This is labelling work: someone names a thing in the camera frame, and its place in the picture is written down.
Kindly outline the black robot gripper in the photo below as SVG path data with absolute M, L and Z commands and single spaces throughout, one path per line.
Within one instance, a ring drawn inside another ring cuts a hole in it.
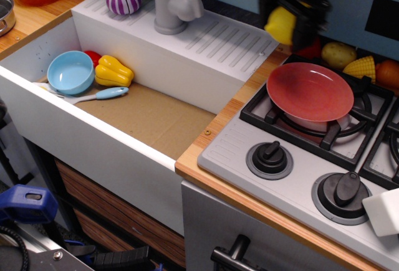
M 326 31 L 326 15 L 330 10 L 328 0 L 259 0 L 261 25 L 267 24 L 271 12 L 279 6 L 296 15 L 292 34 L 294 52 L 309 47 L 320 32 Z

